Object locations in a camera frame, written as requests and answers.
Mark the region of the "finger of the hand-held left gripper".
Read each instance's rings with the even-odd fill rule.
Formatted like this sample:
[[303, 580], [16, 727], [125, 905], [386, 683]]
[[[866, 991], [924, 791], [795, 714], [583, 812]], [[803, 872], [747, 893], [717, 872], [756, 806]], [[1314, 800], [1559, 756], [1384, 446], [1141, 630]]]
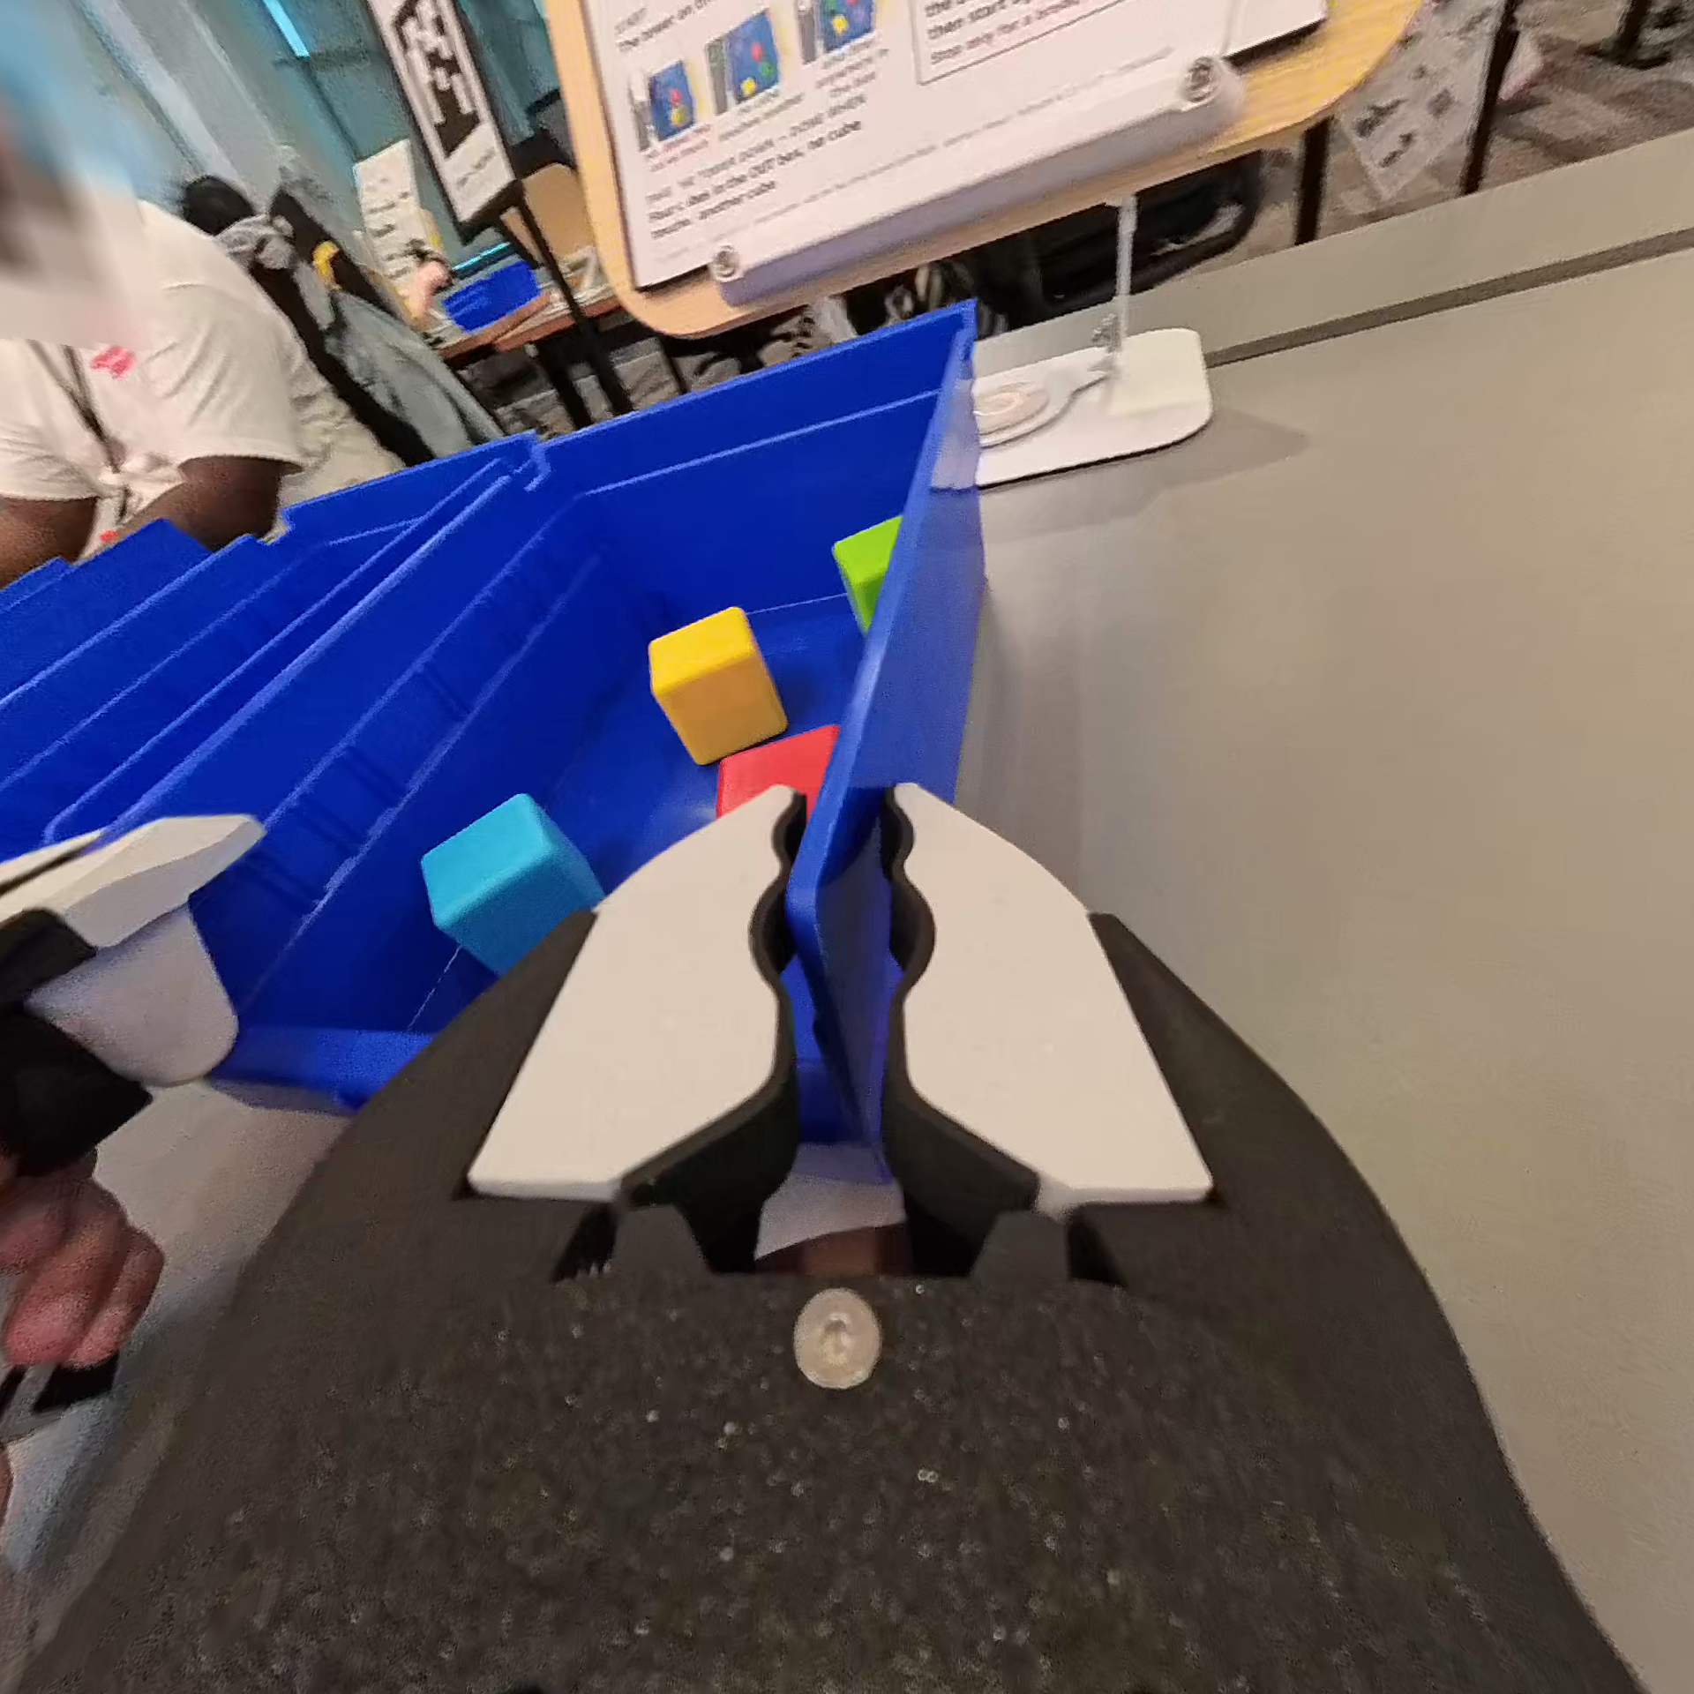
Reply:
[[4, 860], [2, 921], [48, 916], [89, 945], [115, 945], [181, 910], [264, 833], [248, 814], [195, 814], [45, 845]]
[[210, 1075], [239, 1020], [189, 913], [168, 913], [38, 987], [29, 1011], [145, 1087]]

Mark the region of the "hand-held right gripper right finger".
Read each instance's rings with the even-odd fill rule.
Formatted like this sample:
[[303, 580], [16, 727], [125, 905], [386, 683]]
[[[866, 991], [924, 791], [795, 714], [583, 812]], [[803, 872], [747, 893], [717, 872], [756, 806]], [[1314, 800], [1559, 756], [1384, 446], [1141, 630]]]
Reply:
[[881, 1150], [935, 1218], [1187, 1204], [1213, 1177], [1109, 955], [1111, 924], [916, 782], [883, 796], [900, 981]]

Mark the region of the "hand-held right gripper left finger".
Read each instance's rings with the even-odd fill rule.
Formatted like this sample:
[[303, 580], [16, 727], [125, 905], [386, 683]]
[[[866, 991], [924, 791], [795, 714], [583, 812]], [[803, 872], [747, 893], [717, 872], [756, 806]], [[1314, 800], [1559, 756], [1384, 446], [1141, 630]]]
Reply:
[[791, 1079], [799, 837], [800, 794], [767, 789], [597, 905], [472, 1160], [474, 1193], [630, 1197]]

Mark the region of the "cyan cube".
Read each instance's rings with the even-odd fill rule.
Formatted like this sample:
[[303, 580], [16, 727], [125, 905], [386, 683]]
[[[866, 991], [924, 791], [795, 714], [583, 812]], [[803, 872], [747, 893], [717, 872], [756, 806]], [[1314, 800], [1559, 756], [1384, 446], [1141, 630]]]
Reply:
[[420, 873], [435, 928], [495, 975], [604, 899], [587, 856], [527, 793], [426, 850]]

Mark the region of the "red cube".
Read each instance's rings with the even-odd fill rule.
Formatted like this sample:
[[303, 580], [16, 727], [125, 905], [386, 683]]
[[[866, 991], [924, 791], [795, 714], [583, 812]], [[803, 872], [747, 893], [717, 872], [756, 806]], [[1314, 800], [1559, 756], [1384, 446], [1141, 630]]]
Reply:
[[715, 766], [713, 814], [725, 817], [770, 789], [788, 789], [815, 812], [840, 727], [818, 726], [727, 754]]

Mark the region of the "yellow cube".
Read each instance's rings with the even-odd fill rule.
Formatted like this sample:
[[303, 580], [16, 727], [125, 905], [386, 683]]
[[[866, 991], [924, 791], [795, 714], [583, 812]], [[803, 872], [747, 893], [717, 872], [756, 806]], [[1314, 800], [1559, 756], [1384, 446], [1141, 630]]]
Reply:
[[648, 645], [649, 691], [692, 762], [712, 766], [788, 729], [749, 612], [724, 607]]

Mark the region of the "green cube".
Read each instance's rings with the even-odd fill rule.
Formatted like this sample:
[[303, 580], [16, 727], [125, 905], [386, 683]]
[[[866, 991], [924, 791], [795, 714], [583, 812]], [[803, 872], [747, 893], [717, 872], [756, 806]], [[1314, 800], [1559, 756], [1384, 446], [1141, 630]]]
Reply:
[[868, 636], [875, 620], [900, 530], [901, 516], [894, 515], [832, 542], [832, 560], [860, 636]]

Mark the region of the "grey desk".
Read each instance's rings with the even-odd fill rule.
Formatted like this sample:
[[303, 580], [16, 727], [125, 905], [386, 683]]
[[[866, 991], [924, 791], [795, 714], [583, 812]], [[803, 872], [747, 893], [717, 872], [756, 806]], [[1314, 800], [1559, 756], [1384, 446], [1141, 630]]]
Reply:
[[1689, 1689], [1689, 137], [1195, 280], [1213, 431], [988, 497], [966, 806], [1217, 1195], [715, 1277], [449, 1197], [563, 975], [227, 1310], [83, 1689]]

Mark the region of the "person's left hand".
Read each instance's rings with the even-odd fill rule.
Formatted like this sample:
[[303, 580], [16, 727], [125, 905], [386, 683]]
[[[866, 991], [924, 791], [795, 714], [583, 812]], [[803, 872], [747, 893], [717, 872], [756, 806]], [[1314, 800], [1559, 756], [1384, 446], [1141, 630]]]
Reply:
[[157, 1242], [94, 1177], [92, 1158], [23, 1175], [2, 1167], [4, 1359], [90, 1369], [131, 1337], [163, 1268]]

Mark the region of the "blue denim jacket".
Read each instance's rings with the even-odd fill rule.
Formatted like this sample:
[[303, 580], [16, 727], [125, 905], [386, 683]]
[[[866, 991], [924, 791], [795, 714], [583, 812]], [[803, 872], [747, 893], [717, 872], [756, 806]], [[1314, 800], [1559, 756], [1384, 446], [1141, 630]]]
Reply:
[[259, 210], [233, 183], [202, 175], [178, 204], [266, 292], [326, 388], [404, 466], [504, 437], [501, 422], [404, 321], [391, 292], [294, 191], [282, 186]]

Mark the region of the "black white marker sign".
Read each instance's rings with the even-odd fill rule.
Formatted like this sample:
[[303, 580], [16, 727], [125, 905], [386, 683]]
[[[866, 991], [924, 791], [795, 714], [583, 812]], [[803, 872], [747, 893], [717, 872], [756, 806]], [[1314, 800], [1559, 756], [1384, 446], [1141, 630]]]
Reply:
[[521, 177], [460, 3], [366, 1], [366, 11], [451, 223], [470, 240], [517, 207]]

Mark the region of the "printed instruction sheet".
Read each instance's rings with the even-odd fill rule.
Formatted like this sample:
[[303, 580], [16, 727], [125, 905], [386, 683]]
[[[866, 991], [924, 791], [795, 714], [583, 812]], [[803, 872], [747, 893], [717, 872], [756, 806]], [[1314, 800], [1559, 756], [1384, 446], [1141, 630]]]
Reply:
[[1178, 154], [1296, 1], [585, 3], [635, 285], [732, 292]]

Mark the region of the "printed poster board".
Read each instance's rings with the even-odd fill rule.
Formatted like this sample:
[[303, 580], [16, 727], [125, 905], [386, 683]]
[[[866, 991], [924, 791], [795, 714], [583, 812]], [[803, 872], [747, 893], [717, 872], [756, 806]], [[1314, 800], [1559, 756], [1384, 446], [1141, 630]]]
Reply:
[[1384, 64], [1341, 109], [1341, 132], [1378, 206], [1399, 199], [1459, 152], [1458, 196], [1490, 162], [1497, 112], [1519, 52], [1521, 1], [1424, 1]]

